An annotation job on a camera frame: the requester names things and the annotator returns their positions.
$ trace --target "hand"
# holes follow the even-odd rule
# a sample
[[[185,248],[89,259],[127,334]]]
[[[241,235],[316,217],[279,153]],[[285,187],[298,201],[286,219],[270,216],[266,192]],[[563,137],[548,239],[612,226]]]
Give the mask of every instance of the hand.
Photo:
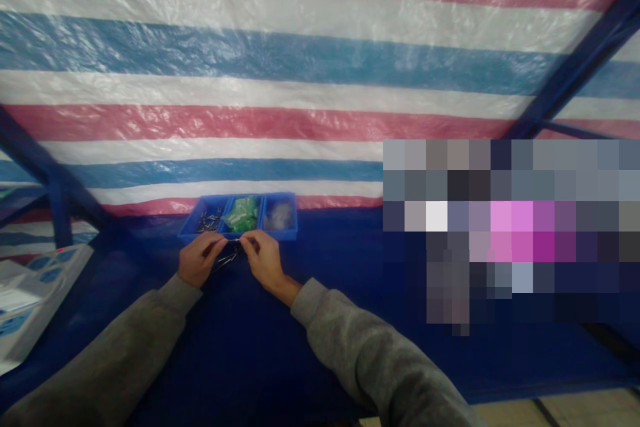
[[[215,232],[201,234],[180,251],[178,277],[196,288],[202,287],[209,278],[213,262],[225,245],[227,245],[227,239],[220,234]],[[204,256],[203,253],[209,247],[211,247],[209,253]]]
[[[282,271],[278,242],[262,230],[252,230],[240,237],[240,244],[247,252],[251,273],[256,280],[291,307],[302,286]]]

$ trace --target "right hand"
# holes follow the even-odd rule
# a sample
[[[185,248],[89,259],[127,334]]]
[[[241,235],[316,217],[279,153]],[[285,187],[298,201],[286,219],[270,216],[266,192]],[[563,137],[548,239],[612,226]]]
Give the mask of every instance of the right hand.
[[[301,285],[282,271],[277,240],[262,230],[251,230],[240,237],[240,244],[247,252],[251,273],[256,280],[268,292],[291,307]]]

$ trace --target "workbench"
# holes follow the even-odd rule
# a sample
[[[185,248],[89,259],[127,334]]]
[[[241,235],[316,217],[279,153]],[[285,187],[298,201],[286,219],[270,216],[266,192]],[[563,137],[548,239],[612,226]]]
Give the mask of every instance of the workbench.
[[[472,325],[469,337],[452,336],[451,326],[424,324],[406,287],[419,272],[408,272],[402,263],[422,260],[403,258],[412,254],[385,237],[381,208],[298,214],[297,241],[281,242],[285,273],[300,282],[313,276],[392,323],[469,403],[639,383],[637,371],[579,324]],[[0,378],[0,412],[176,272],[182,247],[176,234],[184,219],[123,218],[91,242],[93,257],[30,357]],[[255,281],[244,255],[212,276],[203,291],[131,425],[282,426],[371,415],[318,362],[304,329]]]

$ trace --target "gray sweatshirt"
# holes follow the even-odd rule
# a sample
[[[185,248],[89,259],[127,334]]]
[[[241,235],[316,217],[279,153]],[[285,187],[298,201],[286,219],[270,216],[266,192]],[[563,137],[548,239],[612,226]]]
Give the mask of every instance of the gray sweatshirt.
[[[165,365],[202,296],[173,276],[140,297],[0,426],[121,426]],[[407,338],[337,290],[309,280],[291,307],[320,362],[383,426],[484,426],[451,381]]]

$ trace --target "green object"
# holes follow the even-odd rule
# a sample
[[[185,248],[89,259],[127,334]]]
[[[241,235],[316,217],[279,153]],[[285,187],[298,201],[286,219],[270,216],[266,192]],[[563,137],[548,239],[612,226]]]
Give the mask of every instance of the green object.
[[[258,225],[258,201],[256,197],[236,199],[229,213],[222,216],[231,232],[248,232]]]

